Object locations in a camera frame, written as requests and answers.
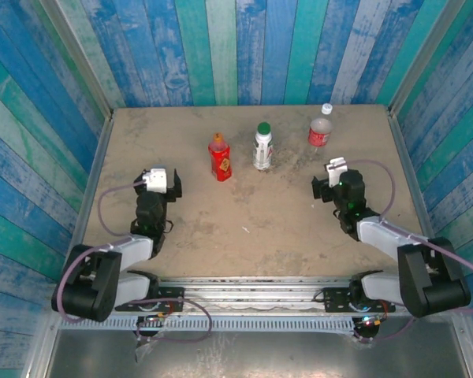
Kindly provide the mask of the aluminium table side rail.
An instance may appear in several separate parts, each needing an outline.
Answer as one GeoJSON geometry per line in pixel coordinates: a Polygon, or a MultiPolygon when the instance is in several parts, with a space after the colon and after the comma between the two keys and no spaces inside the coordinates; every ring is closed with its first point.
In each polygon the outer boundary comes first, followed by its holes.
{"type": "MultiPolygon", "coordinates": [[[[412,161],[409,157],[407,148],[405,146],[404,137],[402,131],[400,129],[399,122],[397,120],[397,116],[392,115],[389,111],[387,112],[387,121],[389,124],[389,129],[391,131],[393,142],[396,147],[397,156],[399,157],[400,161],[400,169],[399,172],[402,173],[404,177],[404,181],[406,183],[406,192],[408,193],[409,202],[411,203],[410,207],[412,208],[412,212],[415,214],[415,219],[420,227],[422,234],[430,239],[435,237],[434,231],[432,229],[429,215],[426,211],[426,206],[423,201],[422,193],[419,189],[419,182],[416,178],[415,172],[412,167],[412,161]]],[[[388,174],[390,183],[391,183],[391,196],[389,197],[389,204],[386,205],[389,207],[389,210],[393,208],[394,203],[398,199],[399,191],[400,191],[400,183],[398,183],[397,178],[394,175],[392,169],[389,169],[390,173],[388,174]]],[[[427,252],[424,255],[425,261],[427,258],[430,258],[431,262],[436,262],[436,257],[441,256],[439,252],[435,249],[426,247],[427,252]]]]}
{"type": "Polygon", "coordinates": [[[74,232],[69,244],[68,252],[65,256],[65,265],[69,259],[71,249],[75,245],[82,243],[84,240],[84,235],[88,226],[88,220],[91,214],[92,204],[95,198],[95,192],[99,183],[99,177],[101,175],[106,151],[110,142],[110,137],[114,126],[115,115],[116,111],[112,110],[103,124],[102,133],[99,138],[99,143],[88,177],[87,186],[84,191],[82,204],[76,220],[76,226],[74,228],[74,232]]]}

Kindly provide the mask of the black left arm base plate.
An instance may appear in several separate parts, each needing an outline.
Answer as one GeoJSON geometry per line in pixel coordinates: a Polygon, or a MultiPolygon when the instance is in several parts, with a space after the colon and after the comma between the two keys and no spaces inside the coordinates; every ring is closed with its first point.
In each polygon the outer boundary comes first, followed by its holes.
{"type": "MultiPolygon", "coordinates": [[[[158,293],[155,294],[156,298],[179,298],[184,297],[183,287],[160,287],[158,293]]],[[[153,312],[153,313],[173,313],[180,312],[183,309],[181,302],[157,302],[138,305],[141,311],[153,312]]]]}

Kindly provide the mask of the clear red label bottle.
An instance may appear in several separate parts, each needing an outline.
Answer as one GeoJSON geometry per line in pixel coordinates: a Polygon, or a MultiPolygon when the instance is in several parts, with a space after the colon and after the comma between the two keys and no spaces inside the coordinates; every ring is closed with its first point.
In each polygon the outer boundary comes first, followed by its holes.
{"type": "Polygon", "coordinates": [[[311,121],[307,141],[315,147],[325,146],[333,129],[330,115],[321,114],[311,121]]]}

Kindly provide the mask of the aluminium front rail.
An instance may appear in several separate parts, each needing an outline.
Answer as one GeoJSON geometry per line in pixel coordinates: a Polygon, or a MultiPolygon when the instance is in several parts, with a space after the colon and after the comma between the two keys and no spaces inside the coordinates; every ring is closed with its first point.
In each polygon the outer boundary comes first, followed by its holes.
{"type": "Polygon", "coordinates": [[[138,305],[157,302],[181,302],[183,309],[173,313],[209,313],[216,315],[261,312],[326,313],[324,305],[313,302],[315,294],[327,287],[348,287],[348,280],[314,277],[219,277],[160,280],[145,298],[119,306],[116,313],[152,313],[138,305]],[[183,287],[184,297],[156,298],[160,287],[183,287]]]}

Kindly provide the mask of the small circuit board with LEDs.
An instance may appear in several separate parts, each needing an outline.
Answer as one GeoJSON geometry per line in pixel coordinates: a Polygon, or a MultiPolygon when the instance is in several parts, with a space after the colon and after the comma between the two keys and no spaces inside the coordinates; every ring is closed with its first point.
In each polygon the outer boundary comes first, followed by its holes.
{"type": "Polygon", "coordinates": [[[169,314],[167,313],[148,314],[143,317],[138,317],[136,329],[140,330],[143,328],[161,328],[165,324],[168,317],[169,314]]]}
{"type": "Polygon", "coordinates": [[[381,324],[383,318],[380,315],[364,315],[361,317],[353,317],[354,325],[358,328],[376,327],[381,324]]]}

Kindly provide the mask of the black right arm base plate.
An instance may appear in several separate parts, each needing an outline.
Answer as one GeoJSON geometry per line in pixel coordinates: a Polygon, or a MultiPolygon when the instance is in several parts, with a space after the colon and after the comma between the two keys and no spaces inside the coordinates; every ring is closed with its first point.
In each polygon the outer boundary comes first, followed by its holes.
{"type": "Polygon", "coordinates": [[[327,287],[315,294],[313,302],[324,305],[327,313],[394,313],[390,302],[353,294],[348,287],[327,287]]]}

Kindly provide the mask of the aluminium corner post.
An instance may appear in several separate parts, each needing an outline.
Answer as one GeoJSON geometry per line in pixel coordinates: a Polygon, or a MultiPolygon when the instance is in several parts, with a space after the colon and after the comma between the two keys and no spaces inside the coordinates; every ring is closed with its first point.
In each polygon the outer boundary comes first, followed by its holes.
{"type": "Polygon", "coordinates": [[[60,39],[73,59],[75,66],[78,68],[84,82],[88,86],[96,105],[105,118],[112,115],[106,96],[102,87],[91,67],[90,61],[84,52],[81,42],[76,37],[75,30],[69,23],[65,11],[61,7],[58,0],[39,0],[43,9],[46,11],[51,23],[58,32],[60,39]]]}
{"type": "Polygon", "coordinates": [[[462,13],[462,9],[471,0],[441,0],[441,10],[431,21],[423,32],[422,42],[418,45],[416,52],[412,54],[412,61],[407,70],[399,80],[397,89],[393,92],[392,98],[387,106],[388,114],[392,118],[404,107],[414,86],[419,81],[420,76],[426,70],[427,65],[441,41],[446,36],[448,30],[453,26],[455,19],[462,13]]]}

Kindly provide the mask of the clear plastic piece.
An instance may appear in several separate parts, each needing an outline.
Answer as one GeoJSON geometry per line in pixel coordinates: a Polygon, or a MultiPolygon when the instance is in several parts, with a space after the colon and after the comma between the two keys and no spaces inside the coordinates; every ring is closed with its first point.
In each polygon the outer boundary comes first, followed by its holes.
{"type": "Polygon", "coordinates": [[[153,336],[138,335],[136,339],[135,361],[140,364],[159,343],[159,340],[153,336]]]}

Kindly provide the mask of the white green label bottle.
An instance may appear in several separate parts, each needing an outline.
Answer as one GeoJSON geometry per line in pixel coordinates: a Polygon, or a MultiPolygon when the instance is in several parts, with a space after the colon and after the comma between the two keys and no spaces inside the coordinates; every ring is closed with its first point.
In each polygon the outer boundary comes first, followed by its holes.
{"type": "Polygon", "coordinates": [[[271,166],[273,153],[273,139],[270,133],[255,134],[253,165],[258,170],[266,170],[271,166]]]}

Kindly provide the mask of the red label tea bottle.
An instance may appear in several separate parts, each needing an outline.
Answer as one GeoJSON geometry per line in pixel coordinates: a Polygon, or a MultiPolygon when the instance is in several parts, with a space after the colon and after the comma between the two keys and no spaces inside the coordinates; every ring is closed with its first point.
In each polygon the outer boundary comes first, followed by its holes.
{"type": "Polygon", "coordinates": [[[208,146],[211,171],[219,182],[224,182],[232,175],[230,147],[225,142],[211,142],[208,146]]]}

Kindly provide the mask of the shiny metal panel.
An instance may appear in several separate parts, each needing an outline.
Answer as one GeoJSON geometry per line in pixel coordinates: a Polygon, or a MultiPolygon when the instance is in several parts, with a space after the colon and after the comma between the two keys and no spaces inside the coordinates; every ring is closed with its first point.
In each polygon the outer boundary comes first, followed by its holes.
{"type": "Polygon", "coordinates": [[[21,378],[473,378],[473,322],[461,315],[394,317],[370,343],[323,332],[214,332],[193,344],[159,341],[140,364],[131,331],[59,326],[39,335],[21,378]]]}

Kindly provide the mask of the black round foot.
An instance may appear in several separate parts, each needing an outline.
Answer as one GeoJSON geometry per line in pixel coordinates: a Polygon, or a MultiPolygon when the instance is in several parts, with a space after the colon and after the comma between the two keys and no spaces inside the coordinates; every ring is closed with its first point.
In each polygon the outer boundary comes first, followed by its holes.
{"type": "Polygon", "coordinates": [[[361,343],[370,343],[378,334],[379,329],[379,325],[360,326],[354,328],[354,334],[361,343]]]}

